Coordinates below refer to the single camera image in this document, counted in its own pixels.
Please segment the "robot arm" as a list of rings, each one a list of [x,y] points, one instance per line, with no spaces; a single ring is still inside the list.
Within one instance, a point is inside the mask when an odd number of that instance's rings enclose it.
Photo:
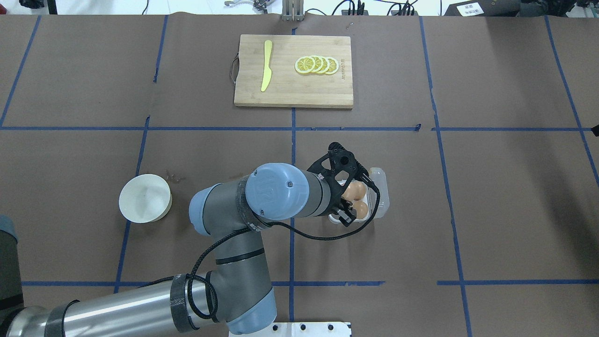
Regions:
[[[24,302],[19,239],[12,219],[2,215],[1,335],[167,337],[216,324],[232,335],[263,330],[278,315],[263,231],[280,227],[321,242],[356,235],[377,216],[376,209],[364,212],[358,205],[365,193],[351,194],[358,185],[380,205],[372,171],[337,142],[306,170],[265,163],[191,197],[189,224],[208,247],[184,259],[187,271],[51,309]]]

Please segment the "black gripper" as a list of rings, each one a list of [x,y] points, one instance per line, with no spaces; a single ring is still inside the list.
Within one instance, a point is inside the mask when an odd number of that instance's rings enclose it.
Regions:
[[[343,198],[343,194],[355,179],[366,184],[370,181],[369,174],[353,152],[338,142],[332,142],[327,153],[307,170],[321,183],[321,201],[313,215],[336,216],[345,227],[353,224],[357,220],[357,211],[351,201]]]

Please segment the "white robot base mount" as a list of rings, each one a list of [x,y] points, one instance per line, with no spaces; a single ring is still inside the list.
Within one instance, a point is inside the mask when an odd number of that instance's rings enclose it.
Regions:
[[[351,337],[350,322],[274,322],[242,337]]]

